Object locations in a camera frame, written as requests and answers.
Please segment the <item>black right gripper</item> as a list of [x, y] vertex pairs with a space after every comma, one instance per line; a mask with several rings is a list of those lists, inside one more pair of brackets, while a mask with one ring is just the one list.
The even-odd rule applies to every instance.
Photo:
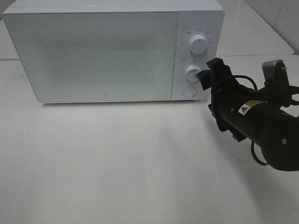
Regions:
[[211, 88], [209, 109], [216, 118], [218, 128], [222, 132], [229, 130], [238, 142], [245, 138], [259, 142], [258, 119], [250, 113], [253, 107], [266, 101], [256, 96], [255, 82], [250, 77], [243, 77], [253, 84], [253, 89], [239, 84], [237, 77], [232, 77], [230, 67], [220, 58], [214, 58], [206, 64], [210, 70], [200, 71], [196, 78], [204, 91]]

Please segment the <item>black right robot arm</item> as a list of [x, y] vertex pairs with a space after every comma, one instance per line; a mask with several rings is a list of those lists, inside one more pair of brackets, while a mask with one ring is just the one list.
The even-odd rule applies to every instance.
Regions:
[[289, 84], [282, 60], [264, 62], [264, 87], [248, 88], [238, 82], [220, 58], [197, 74], [204, 90], [211, 91], [209, 109], [220, 131], [230, 131], [236, 141], [250, 139], [261, 148], [263, 166], [280, 171], [299, 169], [299, 119], [283, 111], [298, 105], [292, 98], [297, 86]]

